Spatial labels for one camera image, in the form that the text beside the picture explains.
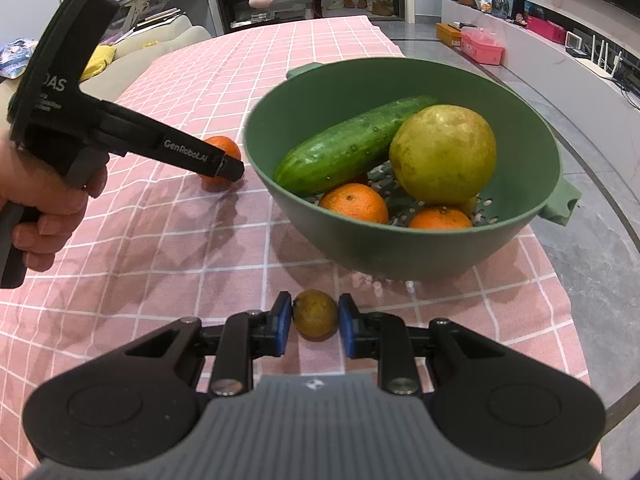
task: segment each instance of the orange box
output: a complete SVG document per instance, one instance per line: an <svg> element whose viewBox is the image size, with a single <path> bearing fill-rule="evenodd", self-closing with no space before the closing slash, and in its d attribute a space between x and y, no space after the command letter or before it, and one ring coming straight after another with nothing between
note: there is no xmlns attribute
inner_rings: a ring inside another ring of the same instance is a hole
<svg viewBox="0 0 640 480"><path fill-rule="evenodd" d="M460 31L446 23L436 23L436 37L449 46L460 46Z"/></svg>

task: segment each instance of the cucumber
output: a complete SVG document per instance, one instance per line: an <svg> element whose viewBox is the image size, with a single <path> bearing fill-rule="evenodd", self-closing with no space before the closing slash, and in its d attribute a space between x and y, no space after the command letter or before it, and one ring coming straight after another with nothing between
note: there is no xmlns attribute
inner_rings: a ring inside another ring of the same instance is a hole
<svg viewBox="0 0 640 480"><path fill-rule="evenodd" d="M398 99L331 126L287 153L273 178L302 197L338 187L384 162L402 123L434 104L430 96Z"/></svg>

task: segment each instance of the pink box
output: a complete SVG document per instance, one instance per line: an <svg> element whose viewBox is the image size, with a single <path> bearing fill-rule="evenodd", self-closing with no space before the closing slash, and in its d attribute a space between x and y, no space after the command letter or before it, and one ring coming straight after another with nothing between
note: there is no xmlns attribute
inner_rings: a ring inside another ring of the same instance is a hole
<svg viewBox="0 0 640 480"><path fill-rule="evenodd" d="M474 38L473 35L467 31L468 29L462 30L460 50L478 63L484 65L500 65L504 48L491 41L484 43L481 36Z"/></svg>
<svg viewBox="0 0 640 480"><path fill-rule="evenodd" d="M547 38L548 40L554 41L555 43L564 44L564 40L566 38L566 30L560 27L560 25L556 25L552 22L546 22L545 20L541 20L540 18L529 16L527 18L527 28L531 32L535 32L543 38Z"/></svg>

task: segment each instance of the gray tile floor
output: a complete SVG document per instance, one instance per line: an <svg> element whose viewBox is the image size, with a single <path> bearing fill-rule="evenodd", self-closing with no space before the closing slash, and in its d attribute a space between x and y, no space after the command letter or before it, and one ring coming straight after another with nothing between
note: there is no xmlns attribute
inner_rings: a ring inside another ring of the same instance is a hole
<svg viewBox="0 0 640 480"><path fill-rule="evenodd" d="M407 57L480 72L451 49L429 41L435 38L433 25L376 25ZM640 234L640 203L589 139L513 73L501 66L489 69L568 140ZM532 228L572 301L591 384L608 407L640 381L640 254L585 169L560 148L566 178L583 197L567 227L535 219ZM640 470L640 408L603 439L602 463L610 480L628 480Z"/></svg>

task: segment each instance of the finger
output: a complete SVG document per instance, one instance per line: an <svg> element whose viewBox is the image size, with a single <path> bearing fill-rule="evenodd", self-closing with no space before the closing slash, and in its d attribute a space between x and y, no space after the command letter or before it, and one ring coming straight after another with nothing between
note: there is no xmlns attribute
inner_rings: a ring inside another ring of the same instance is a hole
<svg viewBox="0 0 640 480"><path fill-rule="evenodd" d="M71 214L87 202L85 190L69 188L48 164L0 140L0 197L43 213Z"/></svg>
<svg viewBox="0 0 640 480"><path fill-rule="evenodd" d="M12 243L21 251L30 253L57 253L62 249L69 235L41 236L36 224L18 224L12 233Z"/></svg>
<svg viewBox="0 0 640 480"><path fill-rule="evenodd" d="M71 215L41 215L38 218L38 234L71 235L80 225L86 207Z"/></svg>
<svg viewBox="0 0 640 480"><path fill-rule="evenodd" d="M22 260L24 266L28 269L35 270L36 272L45 272L53 266L53 261L56 259L55 254L35 254L24 253Z"/></svg>
<svg viewBox="0 0 640 480"><path fill-rule="evenodd" d="M84 186L86 192L94 197L98 198L104 191L104 186L107 185L107 167L103 166L100 170L96 171L94 176L91 177L89 182Z"/></svg>

